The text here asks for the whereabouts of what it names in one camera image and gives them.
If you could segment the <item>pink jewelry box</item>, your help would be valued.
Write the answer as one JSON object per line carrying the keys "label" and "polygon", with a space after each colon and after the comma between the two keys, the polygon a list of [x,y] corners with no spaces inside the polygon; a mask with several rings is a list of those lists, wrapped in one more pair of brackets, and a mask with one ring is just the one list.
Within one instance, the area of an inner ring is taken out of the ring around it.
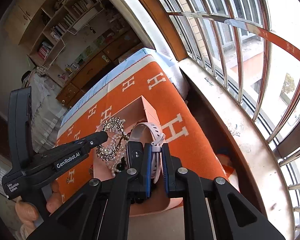
{"label": "pink jewelry box", "polygon": [[156,110],[143,96],[102,121],[97,131],[106,132],[108,140],[95,150],[94,177],[105,181],[131,168],[139,175],[133,187],[132,217],[164,212],[182,202],[165,192],[161,163],[165,135]]}

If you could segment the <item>gold rhinestone hair comb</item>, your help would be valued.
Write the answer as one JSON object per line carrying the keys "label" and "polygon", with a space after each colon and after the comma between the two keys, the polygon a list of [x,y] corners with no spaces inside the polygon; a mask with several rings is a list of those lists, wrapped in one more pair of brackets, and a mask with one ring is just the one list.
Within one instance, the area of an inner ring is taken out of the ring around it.
{"label": "gold rhinestone hair comb", "polygon": [[103,161],[114,161],[123,151],[123,143],[129,139],[125,132],[126,120],[113,116],[100,126],[101,132],[106,132],[108,139],[97,147],[97,156]]}

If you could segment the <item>white lace covered furniture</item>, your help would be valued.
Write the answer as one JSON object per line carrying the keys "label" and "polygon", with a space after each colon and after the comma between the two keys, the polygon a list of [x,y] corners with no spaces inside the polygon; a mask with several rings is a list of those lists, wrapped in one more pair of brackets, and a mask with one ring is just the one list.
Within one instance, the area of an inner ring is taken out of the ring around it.
{"label": "white lace covered furniture", "polygon": [[58,131],[67,109],[56,99],[61,87],[36,69],[26,71],[21,78],[23,87],[31,87],[31,136],[35,152],[44,152],[55,146]]}

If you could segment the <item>orange H pattern blanket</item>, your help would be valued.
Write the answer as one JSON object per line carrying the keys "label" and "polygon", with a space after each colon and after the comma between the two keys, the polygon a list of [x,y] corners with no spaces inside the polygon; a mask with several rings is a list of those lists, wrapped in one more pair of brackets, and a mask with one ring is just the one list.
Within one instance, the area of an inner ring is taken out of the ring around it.
{"label": "orange H pattern blanket", "polygon": [[94,85],[65,116],[57,145],[95,132],[113,116],[127,132],[140,122],[165,134],[170,153],[199,176],[213,179],[226,172],[183,98],[152,55],[125,61]]}

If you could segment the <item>wooden desk with drawers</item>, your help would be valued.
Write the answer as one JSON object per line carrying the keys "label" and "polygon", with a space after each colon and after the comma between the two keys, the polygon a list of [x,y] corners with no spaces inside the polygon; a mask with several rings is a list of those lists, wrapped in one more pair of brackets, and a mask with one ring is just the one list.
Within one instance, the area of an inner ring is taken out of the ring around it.
{"label": "wooden desk with drawers", "polygon": [[108,37],[101,47],[83,61],[77,72],[66,81],[56,99],[66,108],[74,104],[102,77],[119,64],[119,58],[141,43],[133,29]]}

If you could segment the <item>wooden bookshelf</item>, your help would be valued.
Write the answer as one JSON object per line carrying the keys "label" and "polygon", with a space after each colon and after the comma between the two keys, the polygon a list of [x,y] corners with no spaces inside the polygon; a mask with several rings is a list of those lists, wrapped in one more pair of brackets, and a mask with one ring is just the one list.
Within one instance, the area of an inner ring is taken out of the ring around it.
{"label": "wooden bookshelf", "polygon": [[11,41],[35,64],[49,68],[65,47],[65,36],[102,0],[16,0],[4,23]]}

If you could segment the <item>light blue patterned sheet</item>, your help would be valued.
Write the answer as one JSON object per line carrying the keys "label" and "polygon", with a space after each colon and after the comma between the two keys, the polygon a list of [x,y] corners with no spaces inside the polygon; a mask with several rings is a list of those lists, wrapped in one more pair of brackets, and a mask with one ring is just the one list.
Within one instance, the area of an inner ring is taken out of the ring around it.
{"label": "light blue patterned sheet", "polygon": [[117,77],[123,76],[123,73],[126,70],[129,70],[129,68],[132,68],[134,64],[137,64],[138,62],[142,61],[143,58],[151,56],[153,57],[154,61],[158,63],[159,66],[163,66],[163,71],[165,74],[168,74],[168,77],[171,77],[171,73],[169,73],[170,68],[177,63],[177,60],[175,58],[166,56],[162,54],[161,52],[158,52],[154,49],[149,48],[142,48],[129,56],[127,59],[125,59],[123,62],[121,62],[119,65],[117,65],[113,70],[111,70],[108,74],[106,74],[104,77],[101,78],[96,84],[93,85],[91,89],[88,90],[75,104],[72,106],[72,108],[68,111],[68,113],[63,118],[63,121],[61,123],[61,130],[65,129],[66,124],[69,122],[69,120],[72,118],[72,116],[96,93],[98,93],[99,90],[101,90],[103,87],[110,84],[114,79]]}

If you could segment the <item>metal window grille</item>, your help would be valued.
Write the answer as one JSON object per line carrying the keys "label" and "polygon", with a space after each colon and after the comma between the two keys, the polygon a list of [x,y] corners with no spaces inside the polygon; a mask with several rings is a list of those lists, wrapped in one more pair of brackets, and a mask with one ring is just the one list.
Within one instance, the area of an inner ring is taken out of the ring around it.
{"label": "metal window grille", "polygon": [[[186,51],[238,101],[273,147],[300,236],[300,61],[256,29],[300,49],[298,0],[159,0]],[[243,25],[247,22],[255,29]]]}

